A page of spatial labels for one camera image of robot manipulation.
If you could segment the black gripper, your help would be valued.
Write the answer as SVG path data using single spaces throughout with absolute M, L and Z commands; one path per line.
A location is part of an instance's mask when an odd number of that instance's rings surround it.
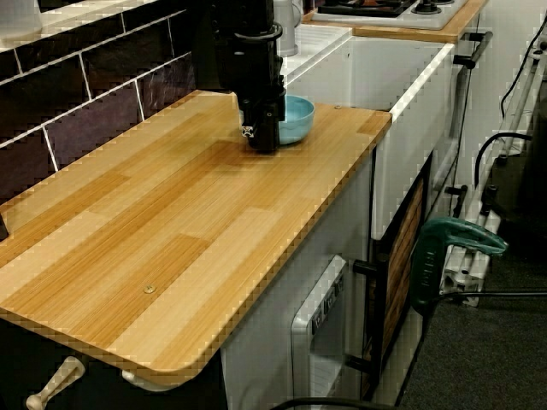
M 255 150 L 279 147 L 279 123 L 285 119 L 285 89 L 276 41 L 282 33 L 282 26 L 274 23 L 265 32 L 234 34 L 240 48 L 235 55 L 241 70 L 236 94 L 242 135 Z

